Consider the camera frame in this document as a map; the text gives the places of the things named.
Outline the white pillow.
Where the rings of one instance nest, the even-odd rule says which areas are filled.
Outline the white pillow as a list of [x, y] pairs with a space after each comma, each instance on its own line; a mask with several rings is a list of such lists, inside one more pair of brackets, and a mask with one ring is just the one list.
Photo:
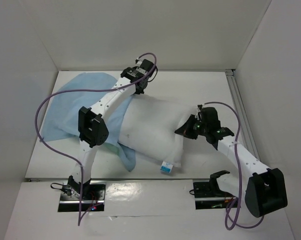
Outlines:
[[196, 113], [195, 105], [135, 95], [125, 112], [118, 141], [148, 158], [180, 168], [184, 137], [175, 131]]

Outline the light blue pillowcase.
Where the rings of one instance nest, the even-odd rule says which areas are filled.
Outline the light blue pillowcase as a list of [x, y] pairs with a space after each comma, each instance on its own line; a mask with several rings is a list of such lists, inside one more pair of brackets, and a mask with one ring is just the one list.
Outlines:
[[[81, 73], [62, 86], [59, 91], [78, 89], [111, 89], [117, 79], [104, 72]], [[89, 108], [98, 102], [105, 92], [68, 92], [52, 98], [46, 112], [41, 136], [45, 142], [78, 137], [78, 113], [81, 107]], [[127, 171], [132, 171], [136, 165], [135, 151], [119, 143], [120, 131], [124, 115], [132, 97], [128, 97], [109, 117], [106, 125], [109, 136], [105, 146], [119, 156]]]

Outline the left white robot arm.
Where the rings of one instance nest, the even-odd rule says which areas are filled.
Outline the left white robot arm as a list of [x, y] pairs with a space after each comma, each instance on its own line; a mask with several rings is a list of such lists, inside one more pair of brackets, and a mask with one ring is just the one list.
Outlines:
[[109, 136], [106, 125], [112, 113], [133, 94], [143, 94], [149, 78], [157, 70], [151, 61], [136, 60], [136, 66], [128, 67], [119, 79], [98, 102], [89, 108], [81, 107], [78, 111], [79, 154], [78, 163], [68, 178], [71, 193], [77, 199], [89, 195], [91, 171], [99, 149]]

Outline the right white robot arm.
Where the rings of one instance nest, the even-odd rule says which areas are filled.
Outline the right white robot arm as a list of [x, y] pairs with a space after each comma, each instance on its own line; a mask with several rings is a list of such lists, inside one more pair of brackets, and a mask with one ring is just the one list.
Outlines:
[[288, 205], [285, 179], [278, 169], [271, 169], [254, 157], [227, 127], [222, 127], [214, 107], [198, 106], [175, 133], [195, 140], [204, 136], [217, 151], [224, 154], [238, 169], [239, 177], [247, 180], [244, 201], [249, 212], [262, 217]]

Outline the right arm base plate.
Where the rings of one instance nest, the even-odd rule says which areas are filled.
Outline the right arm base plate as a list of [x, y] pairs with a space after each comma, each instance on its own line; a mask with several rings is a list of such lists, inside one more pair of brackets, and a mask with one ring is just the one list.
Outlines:
[[220, 177], [230, 177], [230, 172], [221, 170], [212, 173], [204, 180], [194, 180], [189, 194], [194, 196], [196, 210], [225, 209], [236, 197], [227, 191], [222, 191], [218, 184]]

